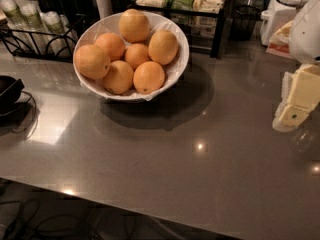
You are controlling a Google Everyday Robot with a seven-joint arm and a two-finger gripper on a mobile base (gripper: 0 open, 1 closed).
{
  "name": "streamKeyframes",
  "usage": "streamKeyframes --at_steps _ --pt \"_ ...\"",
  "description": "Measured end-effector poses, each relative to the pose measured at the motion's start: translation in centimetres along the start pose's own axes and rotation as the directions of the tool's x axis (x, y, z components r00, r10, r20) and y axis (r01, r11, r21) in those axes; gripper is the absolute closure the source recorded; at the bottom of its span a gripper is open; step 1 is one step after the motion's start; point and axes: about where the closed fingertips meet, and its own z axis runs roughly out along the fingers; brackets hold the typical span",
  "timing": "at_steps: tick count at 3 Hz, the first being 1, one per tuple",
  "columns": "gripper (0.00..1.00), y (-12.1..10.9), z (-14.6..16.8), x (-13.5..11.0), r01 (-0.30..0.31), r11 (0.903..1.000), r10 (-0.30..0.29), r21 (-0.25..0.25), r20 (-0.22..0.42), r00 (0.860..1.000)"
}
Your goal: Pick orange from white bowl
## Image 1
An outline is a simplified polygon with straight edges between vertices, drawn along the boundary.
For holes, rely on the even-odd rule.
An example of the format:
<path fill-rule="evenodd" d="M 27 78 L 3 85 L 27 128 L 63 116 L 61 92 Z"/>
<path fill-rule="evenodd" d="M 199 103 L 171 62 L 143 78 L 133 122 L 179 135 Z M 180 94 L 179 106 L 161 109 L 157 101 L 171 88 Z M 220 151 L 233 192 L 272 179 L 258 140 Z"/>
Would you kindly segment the white rounded gripper body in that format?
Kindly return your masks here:
<path fill-rule="evenodd" d="M 309 0 L 295 16 L 289 52 L 300 63 L 320 63 L 320 0 Z"/>

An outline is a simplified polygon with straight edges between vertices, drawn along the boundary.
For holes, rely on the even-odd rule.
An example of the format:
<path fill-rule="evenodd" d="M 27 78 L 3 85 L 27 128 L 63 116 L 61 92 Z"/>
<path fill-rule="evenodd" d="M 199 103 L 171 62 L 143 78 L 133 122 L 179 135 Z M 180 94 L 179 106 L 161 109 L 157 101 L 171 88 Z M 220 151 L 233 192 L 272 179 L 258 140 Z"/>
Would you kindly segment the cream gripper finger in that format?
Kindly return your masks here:
<path fill-rule="evenodd" d="M 294 73 L 286 72 L 281 98 L 272 127 L 279 132 L 293 131 L 320 103 L 320 67 L 302 64 Z"/>
<path fill-rule="evenodd" d="M 292 21 L 287 22 L 276 30 L 269 39 L 271 44 L 285 45 L 289 43 L 289 35 L 292 27 Z"/>

